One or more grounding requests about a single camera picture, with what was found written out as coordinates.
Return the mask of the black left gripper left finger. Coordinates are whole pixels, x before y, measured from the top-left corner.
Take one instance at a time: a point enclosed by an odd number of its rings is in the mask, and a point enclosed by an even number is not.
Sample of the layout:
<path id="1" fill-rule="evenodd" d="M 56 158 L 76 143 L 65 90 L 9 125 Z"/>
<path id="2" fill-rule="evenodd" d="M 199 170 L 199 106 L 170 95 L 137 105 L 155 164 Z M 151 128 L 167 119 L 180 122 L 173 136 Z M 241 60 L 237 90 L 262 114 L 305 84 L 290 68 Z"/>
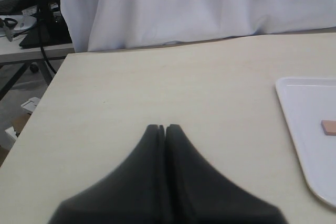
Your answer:
<path id="1" fill-rule="evenodd" d="M 63 201 L 50 223 L 167 223 L 164 128 L 149 125 L 108 176 Z"/>

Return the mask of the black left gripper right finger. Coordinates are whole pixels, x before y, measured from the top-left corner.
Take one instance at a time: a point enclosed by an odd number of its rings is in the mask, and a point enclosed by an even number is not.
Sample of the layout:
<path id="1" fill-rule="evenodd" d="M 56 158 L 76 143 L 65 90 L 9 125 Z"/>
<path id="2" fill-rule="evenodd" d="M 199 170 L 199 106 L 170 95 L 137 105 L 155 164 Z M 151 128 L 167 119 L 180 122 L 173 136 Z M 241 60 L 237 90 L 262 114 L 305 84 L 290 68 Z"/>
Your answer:
<path id="1" fill-rule="evenodd" d="M 287 223 L 279 208 L 217 171 L 177 124 L 166 129 L 165 157 L 176 223 Z"/>

